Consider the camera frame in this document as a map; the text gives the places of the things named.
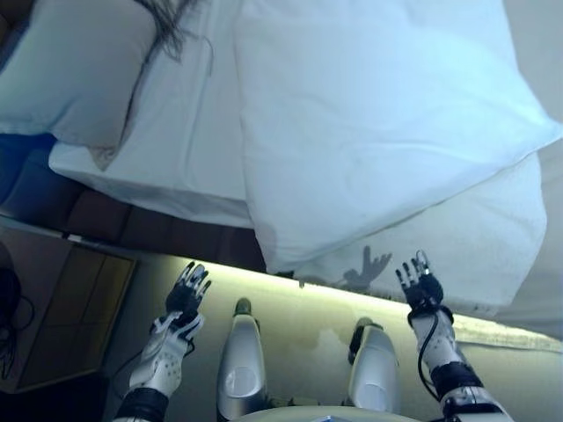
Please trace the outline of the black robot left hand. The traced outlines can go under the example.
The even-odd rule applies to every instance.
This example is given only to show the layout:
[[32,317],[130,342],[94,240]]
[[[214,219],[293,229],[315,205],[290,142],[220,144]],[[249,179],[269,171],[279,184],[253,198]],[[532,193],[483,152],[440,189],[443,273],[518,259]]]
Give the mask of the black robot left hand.
[[204,265],[194,261],[187,264],[165,301],[166,315],[174,317],[175,327],[183,328],[199,315],[199,306],[211,284]]

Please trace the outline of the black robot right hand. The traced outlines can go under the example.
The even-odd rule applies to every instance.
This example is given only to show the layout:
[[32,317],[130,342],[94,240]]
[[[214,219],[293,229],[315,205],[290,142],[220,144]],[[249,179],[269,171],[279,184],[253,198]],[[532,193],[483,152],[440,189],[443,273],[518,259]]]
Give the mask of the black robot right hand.
[[414,316],[434,313],[441,308],[442,285],[434,276],[424,250],[417,250],[409,262],[403,262],[395,275]]

